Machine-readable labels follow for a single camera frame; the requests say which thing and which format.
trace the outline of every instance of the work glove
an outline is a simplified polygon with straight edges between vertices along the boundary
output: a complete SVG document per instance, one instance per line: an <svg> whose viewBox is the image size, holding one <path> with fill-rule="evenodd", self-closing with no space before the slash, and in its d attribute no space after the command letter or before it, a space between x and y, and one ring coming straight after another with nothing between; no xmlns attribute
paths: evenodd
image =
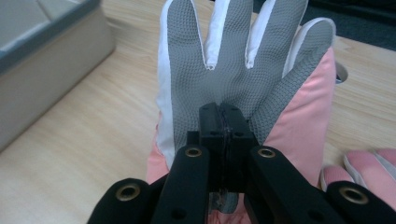
<svg viewBox="0 0 396 224"><path fill-rule="evenodd" d="M193 2L166 1L149 183L168 173L187 131L198 130L199 107L215 102L241 109L260 144L282 151L318 184L336 77L335 26L318 18L296 34L307 2L267 0L250 26L252 0L217 0L204 43Z"/></svg>
<svg viewBox="0 0 396 224"><path fill-rule="evenodd" d="M396 149L372 152L351 150L344 156L344 165L323 168L320 184L323 190L336 181L350 181L366 187L396 211Z"/></svg>

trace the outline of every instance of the black object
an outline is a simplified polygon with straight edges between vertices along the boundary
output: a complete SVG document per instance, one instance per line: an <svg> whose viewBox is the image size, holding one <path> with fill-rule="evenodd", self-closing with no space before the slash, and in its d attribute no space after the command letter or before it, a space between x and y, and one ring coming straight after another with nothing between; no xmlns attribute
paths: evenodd
<svg viewBox="0 0 396 224"><path fill-rule="evenodd" d="M361 186L312 187L280 151L259 146L235 106L204 105L199 124L168 175L114 184L88 223L206 223L216 191L244 192L252 223L396 223L395 211Z"/></svg>

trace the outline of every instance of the light wood surface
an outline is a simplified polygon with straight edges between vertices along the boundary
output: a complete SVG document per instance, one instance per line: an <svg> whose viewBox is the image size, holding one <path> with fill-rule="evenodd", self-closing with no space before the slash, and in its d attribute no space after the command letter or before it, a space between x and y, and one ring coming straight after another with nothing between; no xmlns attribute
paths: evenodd
<svg viewBox="0 0 396 224"><path fill-rule="evenodd" d="M114 182L145 178L163 2L103 2L117 49L0 154L0 223L84 223ZM196 2L205 34L213 3ZM349 78L336 87L324 162L396 147L396 52L337 37L335 54Z"/></svg>

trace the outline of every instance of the round metallic object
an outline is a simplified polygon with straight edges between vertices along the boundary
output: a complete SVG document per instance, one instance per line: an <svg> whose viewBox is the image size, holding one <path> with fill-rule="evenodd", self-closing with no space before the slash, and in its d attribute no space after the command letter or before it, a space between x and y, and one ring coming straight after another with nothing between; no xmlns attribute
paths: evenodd
<svg viewBox="0 0 396 224"><path fill-rule="evenodd" d="M201 155L202 151L197 147L190 147L186 149L186 156L188 157L199 157Z"/></svg>
<svg viewBox="0 0 396 224"><path fill-rule="evenodd" d="M273 158L276 155L275 152L269 148L260 148L258 153L264 158Z"/></svg>
<svg viewBox="0 0 396 224"><path fill-rule="evenodd" d="M119 188L116 192L116 197L122 202L128 202L136 198L140 194L140 187L133 183L127 184Z"/></svg>
<svg viewBox="0 0 396 224"><path fill-rule="evenodd" d="M369 202L369 198L367 198L367 196L358 189L342 187L339 191L345 199L352 203L367 204Z"/></svg>

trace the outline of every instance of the gray dotted fabric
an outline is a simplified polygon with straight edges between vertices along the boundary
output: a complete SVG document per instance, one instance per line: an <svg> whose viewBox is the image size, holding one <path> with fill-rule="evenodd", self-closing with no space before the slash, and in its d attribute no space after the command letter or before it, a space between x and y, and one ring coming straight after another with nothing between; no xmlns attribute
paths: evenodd
<svg viewBox="0 0 396 224"><path fill-rule="evenodd" d="M305 0L276 1L255 65L245 66L251 0L231 0L224 24L219 60L214 70L203 61L198 25L191 1L176 0L168 11L168 50L171 66L171 94L175 147L186 144L187 131L198 129L198 108L216 102L239 107L250 127L263 142L279 114L314 71L331 45L331 40L309 36L299 52L292 76L282 79L283 67L297 26L303 16ZM322 30L329 33L328 26ZM265 111L266 104L275 105Z"/></svg>

